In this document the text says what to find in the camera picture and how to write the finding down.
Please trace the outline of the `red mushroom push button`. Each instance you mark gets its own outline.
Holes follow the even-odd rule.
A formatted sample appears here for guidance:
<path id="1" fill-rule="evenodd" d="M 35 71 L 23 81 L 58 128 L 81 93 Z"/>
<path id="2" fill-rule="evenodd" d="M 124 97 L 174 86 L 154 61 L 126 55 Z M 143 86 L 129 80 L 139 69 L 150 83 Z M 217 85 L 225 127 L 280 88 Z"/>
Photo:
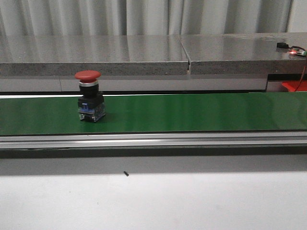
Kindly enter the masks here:
<path id="1" fill-rule="evenodd" d="M 96 70 L 83 70 L 75 74 L 82 94 L 78 99 L 80 120 L 97 122 L 106 114 L 104 97 L 97 80 L 100 76 L 101 73 Z"/>

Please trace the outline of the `grey stone countertop left slab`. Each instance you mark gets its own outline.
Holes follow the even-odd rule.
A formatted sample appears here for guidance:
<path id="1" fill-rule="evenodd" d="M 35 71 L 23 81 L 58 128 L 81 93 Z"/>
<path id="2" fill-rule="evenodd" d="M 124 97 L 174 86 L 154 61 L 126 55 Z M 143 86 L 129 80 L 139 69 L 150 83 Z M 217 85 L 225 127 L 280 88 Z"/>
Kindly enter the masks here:
<path id="1" fill-rule="evenodd" d="M 16 35 L 0 39 L 2 76 L 184 75 L 188 59 L 175 35 Z"/>

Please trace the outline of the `grey stone countertop slab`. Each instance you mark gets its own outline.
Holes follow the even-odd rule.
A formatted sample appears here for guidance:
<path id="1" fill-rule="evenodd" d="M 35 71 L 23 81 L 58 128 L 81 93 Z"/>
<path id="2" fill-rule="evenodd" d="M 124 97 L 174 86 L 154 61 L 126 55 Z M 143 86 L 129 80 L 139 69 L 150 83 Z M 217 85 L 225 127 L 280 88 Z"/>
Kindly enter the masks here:
<path id="1" fill-rule="evenodd" d="M 199 34 L 179 37 L 191 74 L 299 74 L 305 59 L 278 49 L 278 42 L 307 47 L 307 34 Z"/>
<path id="2" fill-rule="evenodd" d="M 0 39 L 2 76 L 184 75 L 188 59 L 175 35 L 16 35 Z"/>

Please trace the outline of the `grey stone countertop right slab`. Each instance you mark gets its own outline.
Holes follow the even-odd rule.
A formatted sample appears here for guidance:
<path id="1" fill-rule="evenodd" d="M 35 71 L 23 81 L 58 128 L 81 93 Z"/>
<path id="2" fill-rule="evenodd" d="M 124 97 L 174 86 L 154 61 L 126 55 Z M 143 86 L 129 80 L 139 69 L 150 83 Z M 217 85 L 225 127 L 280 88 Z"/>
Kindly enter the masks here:
<path id="1" fill-rule="evenodd" d="M 191 74 L 299 74 L 305 59 L 278 49 L 278 42 L 307 47 L 307 34 L 199 34 L 179 37 Z"/>

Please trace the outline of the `green conveyor belt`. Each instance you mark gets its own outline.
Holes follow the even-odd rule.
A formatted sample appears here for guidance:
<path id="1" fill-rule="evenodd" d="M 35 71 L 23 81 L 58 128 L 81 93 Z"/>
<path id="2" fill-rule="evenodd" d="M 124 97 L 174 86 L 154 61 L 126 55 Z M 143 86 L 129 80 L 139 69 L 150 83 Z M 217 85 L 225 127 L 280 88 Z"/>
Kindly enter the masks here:
<path id="1" fill-rule="evenodd" d="M 0 148 L 305 146 L 305 92 L 109 95 L 82 121 L 77 97 L 2 98 Z"/>

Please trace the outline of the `red plastic tray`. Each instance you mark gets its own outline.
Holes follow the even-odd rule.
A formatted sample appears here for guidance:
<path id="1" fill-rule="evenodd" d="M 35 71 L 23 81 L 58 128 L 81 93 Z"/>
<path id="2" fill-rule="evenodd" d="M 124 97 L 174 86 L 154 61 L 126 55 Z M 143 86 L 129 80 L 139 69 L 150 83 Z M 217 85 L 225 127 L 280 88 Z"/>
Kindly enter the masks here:
<path id="1" fill-rule="evenodd" d="M 306 92 L 307 91 L 307 81 L 302 82 L 298 80 L 283 81 L 282 86 L 285 87 L 289 92 Z"/>

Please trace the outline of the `small sensor circuit board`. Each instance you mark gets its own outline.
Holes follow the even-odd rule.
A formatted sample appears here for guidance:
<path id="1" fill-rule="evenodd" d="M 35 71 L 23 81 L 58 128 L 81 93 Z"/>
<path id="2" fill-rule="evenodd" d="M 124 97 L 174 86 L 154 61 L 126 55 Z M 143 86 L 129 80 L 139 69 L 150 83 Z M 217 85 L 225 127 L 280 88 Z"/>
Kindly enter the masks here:
<path id="1" fill-rule="evenodd" d="M 296 55 L 301 57 L 307 56 L 307 50 L 300 46 L 289 46 L 287 43 L 278 42 L 277 48 L 286 49 L 290 55 Z"/>

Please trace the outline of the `white pleated curtain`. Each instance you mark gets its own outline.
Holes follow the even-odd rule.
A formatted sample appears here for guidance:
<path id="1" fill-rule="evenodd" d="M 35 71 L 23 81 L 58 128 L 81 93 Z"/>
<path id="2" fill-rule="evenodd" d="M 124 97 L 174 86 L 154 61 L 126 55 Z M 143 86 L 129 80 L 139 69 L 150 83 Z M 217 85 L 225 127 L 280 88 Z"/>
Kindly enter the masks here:
<path id="1" fill-rule="evenodd" d="M 304 32 L 304 0 L 3 0 L 9 35 L 202 35 Z"/>

